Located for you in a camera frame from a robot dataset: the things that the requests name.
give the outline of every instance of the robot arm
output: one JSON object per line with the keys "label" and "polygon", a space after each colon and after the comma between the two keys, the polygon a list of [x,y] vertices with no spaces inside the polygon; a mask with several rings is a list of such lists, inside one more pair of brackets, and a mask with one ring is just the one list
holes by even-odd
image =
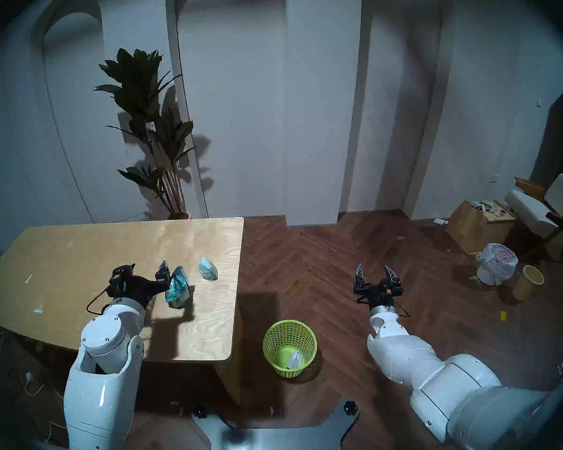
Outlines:
{"label": "robot arm", "polygon": [[169,288],[170,278],[166,262],[156,281],[134,276],[133,267],[113,271],[106,292],[116,298],[83,328],[64,396],[71,449],[119,449],[129,432],[144,357],[139,333],[145,309]]}
{"label": "robot arm", "polygon": [[387,277],[370,284],[359,265],[354,286],[358,302],[369,304],[375,336],[368,336],[367,348],[379,369],[412,391],[411,408],[440,442],[452,438],[457,448],[471,450],[521,448],[538,431],[534,414],[548,402],[548,393],[503,387],[471,355],[440,360],[398,323],[393,297],[402,294],[402,286],[385,269]]}

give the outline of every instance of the white plastic bag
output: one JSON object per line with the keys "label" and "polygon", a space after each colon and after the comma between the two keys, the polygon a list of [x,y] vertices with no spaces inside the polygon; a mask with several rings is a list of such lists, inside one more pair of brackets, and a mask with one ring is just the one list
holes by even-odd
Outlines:
{"label": "white plastic bag", "polygon": [[489,286],[495,286],[509,279],[517,266],[514,252],[500,244],[487,244],[481,253],[476,255],[476,259],[481,263],[477,276]]}

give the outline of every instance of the black knob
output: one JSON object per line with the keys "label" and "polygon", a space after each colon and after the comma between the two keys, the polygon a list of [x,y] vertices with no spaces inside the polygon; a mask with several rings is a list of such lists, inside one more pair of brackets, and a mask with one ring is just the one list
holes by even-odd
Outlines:
{"label": "black knob", "polygon": [[194,408],[194,414],[198,419],[204,419],[208,416],[206,407],[204,405],[198,405],[196,408]]}
{"label": "black knob", "polygon": [[345,404],[344,404],[344,411],[346,412],[347,415],[356,415],[357,411],[358,411],[358,407],[357,404],[354,403],[352,400],[348,400]]}

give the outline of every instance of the potted plant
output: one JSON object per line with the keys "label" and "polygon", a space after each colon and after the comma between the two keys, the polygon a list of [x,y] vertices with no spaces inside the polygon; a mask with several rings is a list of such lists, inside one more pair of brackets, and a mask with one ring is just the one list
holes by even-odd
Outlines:
{"label": "potted plant", "polygon": [[195,148],[184,150],[185,138],[192,132],[194,124],[191,121],[176,122],[171,110],[159,111],[158,94],[180,77],[163,83],[169,71],[157,80],[162,58],[158,50],[150,54],[136,50],[132,56],[120,48],[116,61],[107,60],[99,66],[121,85],[98,85],[94,90],[110,93],[117,106],[131,116],[129,130],[114,125],[107,127],[134,136],[150,153],[148,167],[117,169],[119,173],[154,191],[169,211],[169,219],[188,219],[178,170],[179,160]]}

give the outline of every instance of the metal base plate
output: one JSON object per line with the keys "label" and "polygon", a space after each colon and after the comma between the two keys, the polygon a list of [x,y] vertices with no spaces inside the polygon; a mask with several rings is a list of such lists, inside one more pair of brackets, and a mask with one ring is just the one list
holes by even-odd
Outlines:
{"label": "metal base plate", "polygon": [[354,402],[341,400],[320,426],[285,429],[240,429],[229,427],[215,413],[198,415],[203,418],[194,412],[192,419],[211,441],[211,450],[340,450],[359,410]]}

